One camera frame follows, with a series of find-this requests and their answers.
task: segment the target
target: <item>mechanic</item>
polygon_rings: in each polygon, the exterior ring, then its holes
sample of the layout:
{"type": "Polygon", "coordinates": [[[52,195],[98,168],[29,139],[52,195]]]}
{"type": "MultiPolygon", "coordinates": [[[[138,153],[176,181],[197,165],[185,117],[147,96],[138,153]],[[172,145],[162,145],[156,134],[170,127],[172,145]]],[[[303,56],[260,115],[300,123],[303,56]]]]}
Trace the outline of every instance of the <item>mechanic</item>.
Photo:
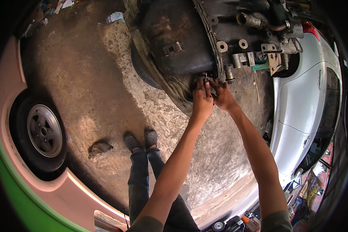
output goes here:
{"type": "Polygon", "coordinates": [[[213,103],[230,114],[241,133],[259,186],[261,231],[292,231],[277,165],[269,147],[233,99],[227,83],[219,84],[211,79],[204,84],[204,77],[199,77],[193,91],[193,112],[187,128],[166,164],[161,160],[154,130],[145,131],[146,151],[130,132],[125,134],[124,143],[132,152],[128,181],[131,227],[127,231],[199,231],[179,191],[190,167],[195,142],[211,114],[213,103]],[[211,94],[210,85],[216,95],[211,94]],[[148,160],[157,180],[151,197],[148,160]]]}

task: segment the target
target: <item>foot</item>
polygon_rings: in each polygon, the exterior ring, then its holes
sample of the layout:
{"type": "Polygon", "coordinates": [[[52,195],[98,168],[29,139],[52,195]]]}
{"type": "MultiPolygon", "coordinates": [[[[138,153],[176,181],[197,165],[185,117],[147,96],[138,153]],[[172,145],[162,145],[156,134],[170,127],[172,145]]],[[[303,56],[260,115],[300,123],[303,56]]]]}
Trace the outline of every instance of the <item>foot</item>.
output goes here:
{"type": "Polygon", "coordinates": [[[131,152],[135,149],[141,148],[137,139],[130,131],[126,132],[124,135],[124,144],[131,152]]]}
{"type": "Polygon", "coordinates": [[[146,149],[157,147],[157,132],[153,129],[144,130],[144,140],[146,149]]]}

